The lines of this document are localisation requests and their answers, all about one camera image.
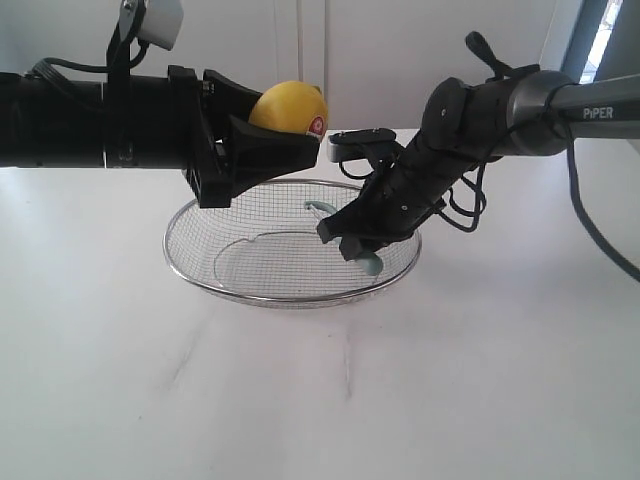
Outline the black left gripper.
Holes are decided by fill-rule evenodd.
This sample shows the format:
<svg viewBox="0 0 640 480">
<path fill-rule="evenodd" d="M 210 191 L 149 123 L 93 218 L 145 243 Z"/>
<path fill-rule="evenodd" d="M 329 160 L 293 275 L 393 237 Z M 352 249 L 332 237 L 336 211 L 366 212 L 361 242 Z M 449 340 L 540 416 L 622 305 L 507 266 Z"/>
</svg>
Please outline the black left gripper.
<svg viewBox="0 0 640 480">
<path fill-rule="evenodd" d="M 232 192 L 316 165 L 316 137 L 247 123 L 261 92 L 209 69 L 201 82 L 193 69 L 170 65 L 168 79 L 187 130 L 183 175 L 200 208 L 229 208 Z"/>
</svg>

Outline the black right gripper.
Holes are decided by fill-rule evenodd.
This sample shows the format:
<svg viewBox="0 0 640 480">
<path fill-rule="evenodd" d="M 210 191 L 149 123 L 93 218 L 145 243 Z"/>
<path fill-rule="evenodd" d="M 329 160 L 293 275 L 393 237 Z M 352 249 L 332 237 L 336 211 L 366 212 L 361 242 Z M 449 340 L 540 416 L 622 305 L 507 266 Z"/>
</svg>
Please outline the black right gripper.
<svg viewBox="0 0 640 480">
<path fill-rule="evenodd" d="M 317 233 L 324 244 L 341 237 L 345 261 L 375 259 L 385 243 L 410 237 L 447 190 L 478 164 L 472 155 L 434 147 L 420 129 L 391 167 L 365 183 L 362 194 L 320 221 Z"/>
</svg>

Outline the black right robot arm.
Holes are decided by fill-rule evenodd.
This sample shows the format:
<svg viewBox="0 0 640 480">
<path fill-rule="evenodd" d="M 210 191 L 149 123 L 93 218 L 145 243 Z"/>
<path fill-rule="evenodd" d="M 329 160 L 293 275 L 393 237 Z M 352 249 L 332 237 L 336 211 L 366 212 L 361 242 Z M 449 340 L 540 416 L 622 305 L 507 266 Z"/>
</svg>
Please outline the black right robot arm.
<svg viewBox="0 0 640 480">
<path fill-rule="evenodd" d="M 320 221 L 322 242 L 339 239 L 344 259 L 411 237 L 441 210 L 443 197 L 468 171 L 505 156 L 552 156 L 569 139 L 639 136 L 636 75 L 575 84 L 558 71 L 469 86 L 442 82 L 422 124 L 401 146 L 387 128 L 330 136 L 334 163 L 376 164 L 358 197 Z"/>
</svg>

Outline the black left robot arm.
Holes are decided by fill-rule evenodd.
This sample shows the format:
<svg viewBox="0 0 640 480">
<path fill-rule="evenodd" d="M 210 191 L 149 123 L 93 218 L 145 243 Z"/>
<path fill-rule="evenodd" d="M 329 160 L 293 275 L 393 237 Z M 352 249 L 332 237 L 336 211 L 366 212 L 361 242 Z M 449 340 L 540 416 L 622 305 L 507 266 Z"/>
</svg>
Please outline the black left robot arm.
<svg viewBox="0 0 640 480">
<path fill-rule="evenodd" d="M 34 75 L 1 75 L 2 166 L 180 170 L 207 209 L 317 161 L 317 138 L 250 124 L 259 93 L 215 70 L 171 65 L 167 77 L 130 76 L 117 92 L 74 86 L 87 105 Z"/>
</svg>

